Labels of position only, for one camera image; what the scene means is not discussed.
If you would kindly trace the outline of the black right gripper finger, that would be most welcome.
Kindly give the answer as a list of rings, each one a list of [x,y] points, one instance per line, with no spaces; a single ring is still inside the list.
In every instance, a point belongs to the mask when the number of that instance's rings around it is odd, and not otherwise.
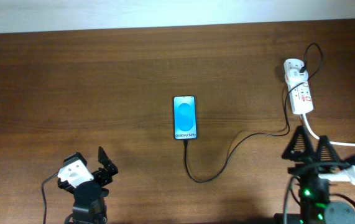
[[[341,162],[327,136],[320,136],[316,148],[315,162]]]
[[[282,159],[294,162],[314,161],[315,152],[304,126],[297,126],[288,146],[282,154]]]

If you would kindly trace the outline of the blue Samsung Galaxy smartphone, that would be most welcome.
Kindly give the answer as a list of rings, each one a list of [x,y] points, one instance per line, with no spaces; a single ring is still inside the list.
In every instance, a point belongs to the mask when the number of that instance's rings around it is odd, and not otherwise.
[[[196,104],[194,96],[173,98],[174,137],[176,140],[196,139]]]

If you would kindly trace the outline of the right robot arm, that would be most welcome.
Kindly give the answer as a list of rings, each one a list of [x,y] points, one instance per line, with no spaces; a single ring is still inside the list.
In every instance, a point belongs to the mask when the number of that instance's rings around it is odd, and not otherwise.
[[[341,159],[327,136],[314,149],[306,128],[298,126],[282,159],[295,165],[287,169],[291,178],[275,223],[355,223],[355,201],[330,192],[332,182],[355,185],[355,154]]]

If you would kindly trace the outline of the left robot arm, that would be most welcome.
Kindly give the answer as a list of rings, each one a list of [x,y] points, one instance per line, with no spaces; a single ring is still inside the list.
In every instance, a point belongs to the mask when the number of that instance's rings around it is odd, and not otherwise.
[[[57,185],[73,195],[72,212],[65,223],[104,224],[108,221],[105,198],[109,195],[106,185],[118,174],[118,168],[102,147],[98,148],[98,170],[90,172],[87,161],[76,152],[63,161],[57,173]]]

